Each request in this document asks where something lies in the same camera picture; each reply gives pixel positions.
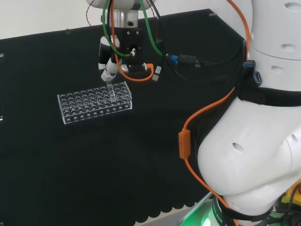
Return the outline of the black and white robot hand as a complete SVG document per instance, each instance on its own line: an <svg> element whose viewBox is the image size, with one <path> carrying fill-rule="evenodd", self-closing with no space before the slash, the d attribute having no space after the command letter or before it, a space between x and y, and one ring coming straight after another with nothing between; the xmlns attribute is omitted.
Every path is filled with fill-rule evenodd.
<svg viewBox="0 0 301 226"><path fill-rule="evenodd" d="M105 36L100 39L98 69L104 82L111 82L119 72L115 53Z"/></svg>

